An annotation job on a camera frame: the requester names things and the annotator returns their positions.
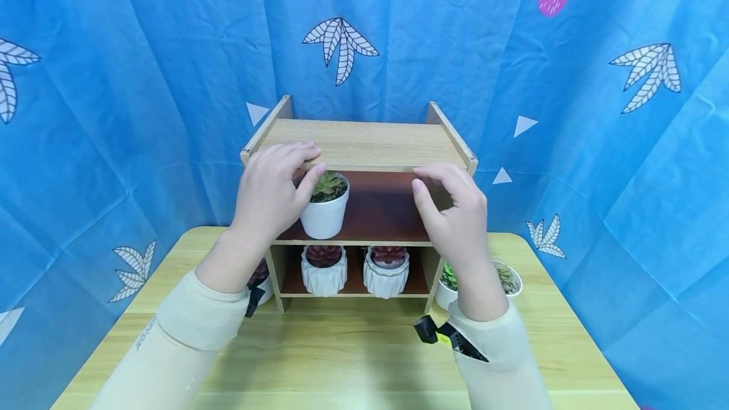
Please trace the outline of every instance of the right hand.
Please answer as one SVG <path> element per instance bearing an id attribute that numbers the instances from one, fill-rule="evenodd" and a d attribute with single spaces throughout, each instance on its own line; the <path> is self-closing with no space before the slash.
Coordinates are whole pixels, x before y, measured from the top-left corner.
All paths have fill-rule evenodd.
<path id="1" fill-rule="evenodd" d="M 433 247 L 457 275 L 488 263 L 486 196 L 471 176 L 455 165 L 428 165 L 414 169 L 414 173 L 438 181 L 454 202 L 452 208 L 440 212 L 425 183 L 413 180 L 414 202 Z"/>

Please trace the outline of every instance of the beige sleeve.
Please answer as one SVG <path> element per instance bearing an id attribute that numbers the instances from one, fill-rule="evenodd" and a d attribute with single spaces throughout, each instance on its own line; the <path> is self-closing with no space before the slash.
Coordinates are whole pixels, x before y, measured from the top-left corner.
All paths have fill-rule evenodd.
<path id="1" fill-rule="evenodd" d="M 121 359 L 91 410 L 187 409 L 218 353 L 238 333 L 248 300 L 248 290 L 222 294 L 191 271 Z"/>
<path id="2" fill-rule="evenodd" d="M 467 318 L 457 301 L 448 309 L 448 323 L 489 359 L 486 363 L 454 352 L 471 410 L 552 409 L 527 331 L 511 301 L 507 312 L 490 322 Z"/>

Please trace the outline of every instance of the light wood tabletop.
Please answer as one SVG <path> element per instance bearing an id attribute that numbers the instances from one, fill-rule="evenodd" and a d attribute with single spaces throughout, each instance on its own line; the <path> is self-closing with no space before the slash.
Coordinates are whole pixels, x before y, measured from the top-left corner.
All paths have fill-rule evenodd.
<path id="1" fill-rule="evenodd" d="M 194 228 L 179 239 L 53 409 L 91 404 L 162 300 L 222 231 Z M 494 259 L 524 281 L 515 303 L 554 408 L 637 410 L 524 239 L 490 233 L 489 240 Z M 192 408 L 469 409 L 450 349 L 423 344 L 414 332 L 421 309 L 412 299 L 308 298 L 278 314 L 272 299 L 220 354 Z M 435 305 L 431 315 L 446 320 Z"/>

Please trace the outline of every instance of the shelf top board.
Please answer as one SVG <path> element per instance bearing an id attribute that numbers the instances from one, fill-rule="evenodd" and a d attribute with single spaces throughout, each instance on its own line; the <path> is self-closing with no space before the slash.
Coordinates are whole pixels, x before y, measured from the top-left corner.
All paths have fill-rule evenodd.
<path id="1" fill-rule="evenodd" d="M 320 163 L 335 171 L 412 171 L 435 163 L 466 168 L 445 128 L 436 124 L 279 118 L 261 148 L 297 141 L 321 148 L 321 156 L 306 162 L 304 170 Z"/>

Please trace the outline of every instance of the left hand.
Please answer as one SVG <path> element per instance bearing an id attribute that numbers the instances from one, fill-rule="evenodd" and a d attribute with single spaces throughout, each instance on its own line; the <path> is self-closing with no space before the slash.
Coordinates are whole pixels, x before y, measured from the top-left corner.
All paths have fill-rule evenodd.
<path id="1" fill-rule="evenodd" d="M 274 145 L 254 153 L 240 179 L 230 229 L 259 248 L 270 246 L 301 217 L 326 166 L 308 171 L 298 189 L 292 181 L 294 171 L 320 154 L 313 142 Z"/>

